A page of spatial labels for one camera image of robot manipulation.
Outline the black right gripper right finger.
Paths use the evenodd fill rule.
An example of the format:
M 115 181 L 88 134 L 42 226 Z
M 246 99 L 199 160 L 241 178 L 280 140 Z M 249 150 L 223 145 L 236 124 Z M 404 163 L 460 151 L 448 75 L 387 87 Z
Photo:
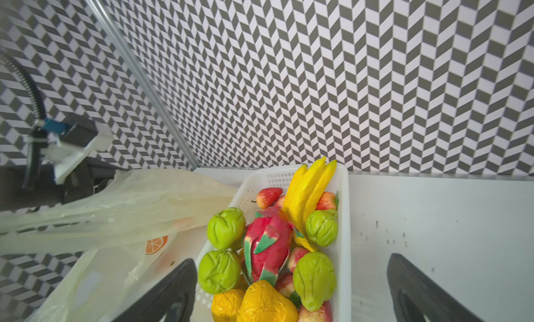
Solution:
M 387 281 L 397 321 L 481 320 L 401 254 L 391 254 Z

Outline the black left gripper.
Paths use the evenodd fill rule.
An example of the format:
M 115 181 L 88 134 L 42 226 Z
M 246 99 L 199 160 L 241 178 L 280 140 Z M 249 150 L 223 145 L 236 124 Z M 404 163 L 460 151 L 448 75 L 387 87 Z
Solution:
M 23 189 L 25 166 L 1 167 L 1 211 L 67 204 L 92 196 L 107 186 L 119 167 L 94 158 L 86 158 L 57 184 L 51 164 L 41 167 L 34 190 Z

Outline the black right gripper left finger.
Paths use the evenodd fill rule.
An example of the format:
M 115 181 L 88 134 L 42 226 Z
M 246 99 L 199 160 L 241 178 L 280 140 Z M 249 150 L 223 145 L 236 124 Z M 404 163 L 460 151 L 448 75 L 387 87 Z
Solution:
M 114 320 L 133 321 L 190 321 L 196 296 L 197 269 L 189 258 L 176 266 Z

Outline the green fake custard apple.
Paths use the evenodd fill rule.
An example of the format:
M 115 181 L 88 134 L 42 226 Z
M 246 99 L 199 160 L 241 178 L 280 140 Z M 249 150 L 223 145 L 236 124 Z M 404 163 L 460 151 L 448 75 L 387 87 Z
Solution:
M 210 219 L 207 237 L 214 248 L 225 250 L 242 238 L 245 227 L 246 218 L 243 212 L 239 208 L 230 207 Z
M 198 268 L 198 281 L 207 294 L 222 294 L 236 287 L 241 274 L 238 255 L 232 251 L 209 251 Z
M 336 290 L 335 266 L 326 254 L 310 252 L 298 261 L 293 284 L 302 305 L 309 311 L 317 311 Z
M 320 247 L 330 246 L 338 235 L 337 211 L 315 210 L 307 217 L 305 230 L 311 242 Z

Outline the translucent cream plastic bag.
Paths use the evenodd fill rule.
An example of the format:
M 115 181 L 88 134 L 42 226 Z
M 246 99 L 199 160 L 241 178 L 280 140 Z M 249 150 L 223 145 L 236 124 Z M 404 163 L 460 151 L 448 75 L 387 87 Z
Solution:
M 188 170 L 121 171 L 98 194 L 1 217 L 3 254 L 80 252 L 32 321 L 99 321 L 122 305 L 152 264 L 152 239 L 205 226 L 236 187 Z

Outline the yellow fake mango small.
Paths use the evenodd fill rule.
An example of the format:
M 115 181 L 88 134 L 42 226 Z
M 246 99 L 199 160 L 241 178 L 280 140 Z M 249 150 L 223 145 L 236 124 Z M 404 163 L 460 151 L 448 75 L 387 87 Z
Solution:
M 211 314 L 215 322 L 236 322 L 245 291 L 232 289 L 213 297 Z

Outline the pink fake dragon fruit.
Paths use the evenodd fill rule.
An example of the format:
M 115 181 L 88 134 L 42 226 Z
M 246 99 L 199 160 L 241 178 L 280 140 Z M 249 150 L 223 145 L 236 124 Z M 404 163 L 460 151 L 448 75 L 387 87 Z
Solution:
M 269 207 L 256 213 L 243 240 L 245 274 L 251 282 L 276 284 L 289 259 L 293 233 L 294 226 L 281 209 Z

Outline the yellow fake banana bunch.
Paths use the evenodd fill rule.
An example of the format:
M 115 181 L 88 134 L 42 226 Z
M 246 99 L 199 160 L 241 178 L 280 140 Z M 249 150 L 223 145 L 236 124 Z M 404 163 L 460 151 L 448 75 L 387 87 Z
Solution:
M 296 244 L 311 252 L 318 251 L 318 248 L 306 237 L 305 221 L 315 210 L 336 168 L 337 162 L 334 160 L 327 164 L 325 157 L 310 167 L 303 164 L 293 175 L 282 205 L 282 211 L 294 226 Z

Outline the aluminium corner post left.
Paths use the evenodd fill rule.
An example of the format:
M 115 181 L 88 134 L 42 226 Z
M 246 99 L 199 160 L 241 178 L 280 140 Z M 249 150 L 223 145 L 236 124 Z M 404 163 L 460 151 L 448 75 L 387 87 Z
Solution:
M 109 37 L 112 44 L 117 48 L 120 56 L 124 59 L 129 70 L 131 70 L 136 81 L 139 83 L 143 92 L 147 95 L 148 100 L 156 109 L 158 115 L 168 128 L 170 134 L 177 142 L 179 148 L 182 150 L 187 162 L 195 170 L 200 167 L 199 162 L 194 155 L 192 149 L 186 142 L 186 139 L 179 131 L 179 127 L 173 119 L 171 112 L 165 106 L 165 102 L 160 98 L 159 93 L 150 81 L 150 78 L 145 73 L 143 66 L 135 56 L 133 50 L 122 35 L 120 29 L 112 20 L 111 15 L 106 10 L 101 0 L 85 0 L 90 7 L 95 17 L 101 23 L 106 35 Z

